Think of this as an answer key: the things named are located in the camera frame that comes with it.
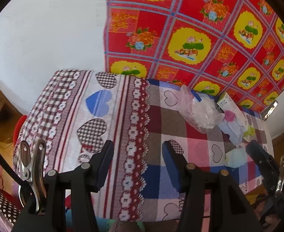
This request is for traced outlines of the metal clamp on right gripper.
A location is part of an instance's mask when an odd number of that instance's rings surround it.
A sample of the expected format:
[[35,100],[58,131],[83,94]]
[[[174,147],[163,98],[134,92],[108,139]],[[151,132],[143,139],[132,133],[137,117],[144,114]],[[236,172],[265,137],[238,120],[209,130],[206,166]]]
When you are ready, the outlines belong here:
[[283,186],[284,186],[284,155],[282,155],[280,159],[279,176],[274,193],[274,198],[276,198],[277,200],[279,200],[281,197]]

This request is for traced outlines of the red floral wall cloth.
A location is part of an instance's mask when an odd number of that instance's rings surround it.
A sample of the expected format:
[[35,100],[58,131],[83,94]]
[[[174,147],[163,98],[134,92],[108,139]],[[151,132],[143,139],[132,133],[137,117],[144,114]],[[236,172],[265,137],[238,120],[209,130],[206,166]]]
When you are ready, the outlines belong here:
[[269,0],[107,0],[106,70],[261,112],[284,91],[284,22]]

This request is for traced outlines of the blue plastic clip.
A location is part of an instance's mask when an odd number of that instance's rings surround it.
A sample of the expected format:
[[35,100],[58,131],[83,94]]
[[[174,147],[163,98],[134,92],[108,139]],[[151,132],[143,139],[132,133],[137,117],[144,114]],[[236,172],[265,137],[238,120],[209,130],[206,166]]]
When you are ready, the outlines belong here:
[[194,97],[197,99],[198,102],[202,101],[202,99],[200,98],[199,94],[196,91],[192,90],[191,92],[194,95]]

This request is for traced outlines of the metal spring clamp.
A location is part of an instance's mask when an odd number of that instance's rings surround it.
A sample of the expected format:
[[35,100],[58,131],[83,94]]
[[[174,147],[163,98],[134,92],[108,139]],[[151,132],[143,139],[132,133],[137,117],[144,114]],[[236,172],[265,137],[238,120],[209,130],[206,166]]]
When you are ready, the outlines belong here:
[[27,141],[23,140],[19,146],[20,152],[20,177],[25,182],[19,186],[19,199],[23,207],[33,197],[35,199],[33,212],[41,214],[46,203],[47,193],[44,186],[44,160],[46,142],[40,138],[35,141],[34,149],[30,149]]

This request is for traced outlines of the wooden shelf cabinet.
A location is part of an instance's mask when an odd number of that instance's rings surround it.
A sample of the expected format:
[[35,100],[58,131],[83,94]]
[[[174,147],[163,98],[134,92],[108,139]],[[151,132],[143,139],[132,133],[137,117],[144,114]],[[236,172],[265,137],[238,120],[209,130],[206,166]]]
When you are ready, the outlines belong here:
[[0,142],[12,143],[15,125],[22,114],[0,90]]

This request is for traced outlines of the patchwork heart bedsheet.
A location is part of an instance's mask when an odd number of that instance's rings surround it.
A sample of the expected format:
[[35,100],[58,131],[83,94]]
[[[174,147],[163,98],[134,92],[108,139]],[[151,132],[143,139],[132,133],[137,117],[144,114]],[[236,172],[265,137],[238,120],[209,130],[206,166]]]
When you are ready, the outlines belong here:
[[114,142],[104,186],[92,195],[95,215],[154,222],[180,217],[184,197],[162,157],[170,141],[185,159],[217,173],[234,145],[215,127],[200,133],[180,115],[180,87],[134,76],[87,70],[54,73],[19,132],[30,147],[44,139],[44,171],[75,169]]

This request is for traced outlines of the light blue crumpled tissue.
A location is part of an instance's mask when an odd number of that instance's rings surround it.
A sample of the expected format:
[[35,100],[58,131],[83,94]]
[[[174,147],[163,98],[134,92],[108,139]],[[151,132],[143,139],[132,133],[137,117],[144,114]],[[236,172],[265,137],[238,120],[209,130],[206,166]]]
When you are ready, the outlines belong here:
[[242,147],[232,149],[225,154],[225,166],[238,168],[247,163],[247,153]]

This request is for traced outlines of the white product box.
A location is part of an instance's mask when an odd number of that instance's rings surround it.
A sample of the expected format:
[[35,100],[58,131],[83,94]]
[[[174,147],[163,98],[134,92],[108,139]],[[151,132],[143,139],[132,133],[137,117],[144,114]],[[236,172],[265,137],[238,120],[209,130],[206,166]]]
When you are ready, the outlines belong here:
[[243,132],[246,132],[248,129],[248,120],[244,116],[243,112],[239,109],[239,107],[236,105],[234,100],[229,96],[227,92],[224,92],[217,102],[218,106],[224,111],[231,111],[235,114],[235,118],[239,125],[241,126],[241,129]]

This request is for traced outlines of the clear pink plastic bag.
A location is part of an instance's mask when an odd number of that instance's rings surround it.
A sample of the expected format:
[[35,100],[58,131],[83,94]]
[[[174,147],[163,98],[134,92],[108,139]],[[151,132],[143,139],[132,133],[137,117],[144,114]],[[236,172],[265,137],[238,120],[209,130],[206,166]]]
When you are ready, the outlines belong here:
[[202,99],[201,102],[197,101],[187,86],[181,86],[178,110],[191,127],[201,134],[205,134],[221,124],[225,115],[218,111],[214,99],[205,94],[198,94]]

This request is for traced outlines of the polka dot cloth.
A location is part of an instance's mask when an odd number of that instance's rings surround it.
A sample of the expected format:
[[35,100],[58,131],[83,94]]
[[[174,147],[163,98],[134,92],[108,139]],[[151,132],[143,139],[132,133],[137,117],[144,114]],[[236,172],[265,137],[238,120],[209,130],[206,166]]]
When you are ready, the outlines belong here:
[[7,198],[8,195],[4,195],[0,190],[0,215],[12,226],[15,225],[21,210],[11,202],[11,199]]

